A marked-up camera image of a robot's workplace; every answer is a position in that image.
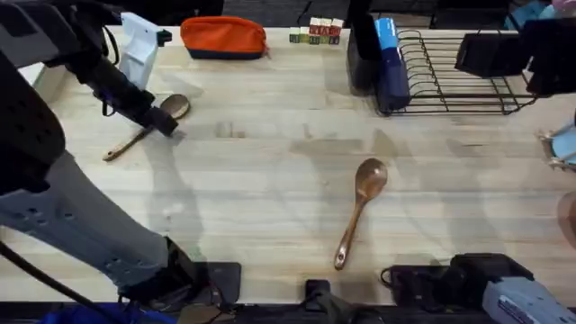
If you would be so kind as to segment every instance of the wooden spoon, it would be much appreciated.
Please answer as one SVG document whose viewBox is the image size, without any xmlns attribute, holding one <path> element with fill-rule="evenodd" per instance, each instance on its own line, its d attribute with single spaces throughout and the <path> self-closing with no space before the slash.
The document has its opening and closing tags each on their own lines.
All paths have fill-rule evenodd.
<svg viewBox="0 0 576 324">
<path fill-rule="evenodd" d="M 171 94 L 165 101 L 160 104 L 160 109 L 170 113 L 172 118 L 179 120 L 184 117 L 190 111 L 190 102 L 188 98 L 181 94 Z M 102 160 L 110 162 L 115 160 L 117 157 L 122 155 L 125 151 L 131 148 L 136 142 L 145 138 L 154 130 L 153 126 L 148 126 L 147 128 L 142 128 L 136 133 L 132 134 L 129 139 L 125 140 L 121 144 L 118 144 L 115 148 L 109 150 L 104 154 Z"/>
<path fill-rule="evenodd" d="M 387 181 L 388 171 L 384 163 L 379 159 L 368 158 L 358 167 L 355 180 L 354 212 L 334 256 L 334 267 L 336 270 L 344 268 L 344 264 L 350 254 L 354 231 L 362 210 L 368 202 L 382 191 Z"/>
</svg>

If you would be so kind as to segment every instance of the zipper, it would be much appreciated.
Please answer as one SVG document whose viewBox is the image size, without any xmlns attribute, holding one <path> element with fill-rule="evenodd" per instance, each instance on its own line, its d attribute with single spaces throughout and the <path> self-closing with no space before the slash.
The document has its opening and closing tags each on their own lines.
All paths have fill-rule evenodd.
<svg viewBox="0 0 576 324">
<path fill-rule="evenodd" d="M 194 18 L 190 18 L 190 19 L 186 20 L 183 24 L 188 24 L 186 22 L 189 22 L 189 23 L 216 23 L 216 22 L 218 22 L 218 23 L 219 22 L 235 23 L 235 24 L 245 25 L 248 27 L 255 28 L 264 35 L 264 38 L 266 38 L 266 33 L 264 32 L 264 27 L 262 27 L 261 25 L 255 23 L 255 22 L 251 22 L 250 20 L 243 19 L 240 17 L 232 17 L 232 16 L 194 17 Z"/>
</svg>

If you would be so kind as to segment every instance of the orange pouch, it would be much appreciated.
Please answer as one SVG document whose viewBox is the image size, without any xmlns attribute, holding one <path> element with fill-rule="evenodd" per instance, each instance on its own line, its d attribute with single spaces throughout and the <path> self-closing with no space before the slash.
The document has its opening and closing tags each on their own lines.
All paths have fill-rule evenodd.
<svg viewBox="0 0 576 324">
<path fill-rule="evenodd" d="M 264 28 L 238 17 L 188 18 L 180 36 L 194 59 L 258 59 L 266 53 Z"/>
</svg>

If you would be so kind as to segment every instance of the wooden tabletop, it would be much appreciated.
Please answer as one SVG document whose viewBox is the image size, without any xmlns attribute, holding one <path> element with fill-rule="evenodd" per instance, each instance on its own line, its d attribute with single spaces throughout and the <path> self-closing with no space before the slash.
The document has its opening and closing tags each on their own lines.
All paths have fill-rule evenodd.
<svg viewBox="0 0 576 324">
<path fill-rule="evenodd" d="M 383 118 L 371 100 L 350 94 L 346 31 L 339 46 L 311 46 L 267 29 L 270 57 L 254 61 L 192 60 L 171 32 L 148 89 L 192 101 L 173 138 L 154 132 L 105 163 L 103 154 L 137 127 L 104 118 L 73 77 L 51 108 L 78 164 L 136 221 L 195 258 L 242 264 L 241 302 L 295 302 L 306 279 L 326 278 L 351 302 L 390 303 L 377 280 L 386 266 L 502 252 L 576 305 L 576 250 L 559 221 L 576 175 L 550 169 L 534 136 L 568 122 L 575 96 L 510 116 Z M 337 272 L 354 174 L 372 157 L 388 166 L 388 184 L 367 205 Z M 0 235 L 64 284 L 115 301 L 114 286 L 94 269 L 23 234 Z M 65 300 L 4 260 L 0 274 L 2 301 Z"/>
</svg>

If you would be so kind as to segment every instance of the dish rack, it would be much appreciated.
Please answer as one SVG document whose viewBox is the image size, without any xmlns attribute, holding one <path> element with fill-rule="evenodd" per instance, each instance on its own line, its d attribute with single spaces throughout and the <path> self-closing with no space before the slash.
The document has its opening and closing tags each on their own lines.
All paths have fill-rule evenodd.
<svg viewBox="0 0 576 324">
<path fill-rule="evenodd" d="M 481 78 L 455 69 L 460 37 L 423 37 L 420 31 L 398 32 L 398 49 L 406 63 L 410 104 L 390 114 L 501 113 L 533 104 L 527 75 Z"/>
</svg>

